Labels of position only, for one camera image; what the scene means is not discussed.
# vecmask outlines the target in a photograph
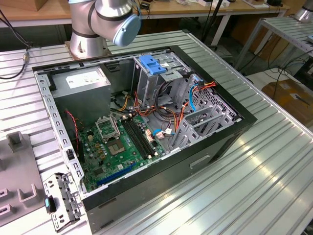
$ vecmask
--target aluminum table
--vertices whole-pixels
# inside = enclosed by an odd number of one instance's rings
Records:
[[[286,56],[287,59],[283,64],[287,64],[287,62],[292,59],[292,54],[295,52],[296,48],[308,53],[310,56],[313,56],[313,44],[307,40],[309,35],[313,35],[313,22],[308,24],[301,23],[292,17],[264,18],[259,20],[244,48],[240,52],[235,66],[236,69],[240,66],[244,56],[262,27],[267,28],[268,33],[256,49],[255,54],[261,50],[266,41],[270,38],[271,34],[274,33],[294,45],[294,48]]]
[[[313,218],[312,133],[189,33],[141,35],[113,54],[179,45],[258,121],[218,161],[97,234],[300,234]],[[24,51],[0,53],[0,75],[16,73]],[[30,51],[23,75],[0,81],[0,138],[17,130],[31,137],[44,180],[66,167],[31,66],[70,61],[64,45]],[[62,232],[89,235],[87,216]],[[0,234],[55,234],[41,208]]]

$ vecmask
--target red wire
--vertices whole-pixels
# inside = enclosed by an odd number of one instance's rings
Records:
[[[76,142],[77,142],[77,153],[78,153],[78,129],[77,129],[77,124],[76,124],[76,121],[75,121],[75,118],[73,116],[73,114],[71,114],[69,111],[65,110],[65,112],[70,115],[70,117],[72,118],[73,122],[74,122],[74,125],[75,125],[75,132],[76,132]]]

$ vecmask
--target chip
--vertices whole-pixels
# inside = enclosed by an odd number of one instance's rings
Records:
[[[94,170],[95,175],[100,175],[103,173],[103,169],[102,168],[98,168],[96,170]]]
[[[120,139],[107,143],[107,147],[112,156],[125,151],[125,147]]]

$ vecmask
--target connector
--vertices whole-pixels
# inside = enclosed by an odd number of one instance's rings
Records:
[[[26,51],[23,55],[23,63],[27,64],[29,62],[29,52]]]

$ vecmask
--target cardboard box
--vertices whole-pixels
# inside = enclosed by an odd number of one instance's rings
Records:
[[[262,91],[273,97],[276,82],[263,87]],[[313,124],[313,96],[291,79],[279,81],[274,101],[306,127]]]
[[[0,0],[0,5],[38,11],[46,2],[47,0]]]

